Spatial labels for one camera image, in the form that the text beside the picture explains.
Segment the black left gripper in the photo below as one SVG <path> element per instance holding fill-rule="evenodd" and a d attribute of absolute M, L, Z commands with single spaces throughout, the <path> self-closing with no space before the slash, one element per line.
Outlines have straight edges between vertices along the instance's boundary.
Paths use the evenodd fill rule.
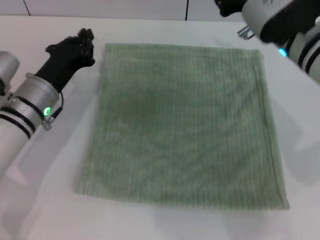
<path fill-rule="evenodd" d="M 82 47 L 80 51 L 81 67 L 91 67 L 95 64 L 92 43 L 94 38 L 90 28 L 82 28 L 77 36 L 69 36 L 59 43 L 49 45 L 45 49 L 49 54 L 49 59 L 35 73 L 35 76 L 50 83 L 57 92 L 61 92 L 73 75 L 67 77 L 79 46 Z"/>

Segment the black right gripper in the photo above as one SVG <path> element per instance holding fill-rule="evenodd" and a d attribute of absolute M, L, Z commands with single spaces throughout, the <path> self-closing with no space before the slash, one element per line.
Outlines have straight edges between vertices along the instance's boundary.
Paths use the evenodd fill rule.
<path fill-rule="evenodd" d="M 216 0 L 215 4 L 222 17 L 241 13 L 257 38 L 276 45 L 308 32 L 320 16 L 318 0 Z"/>

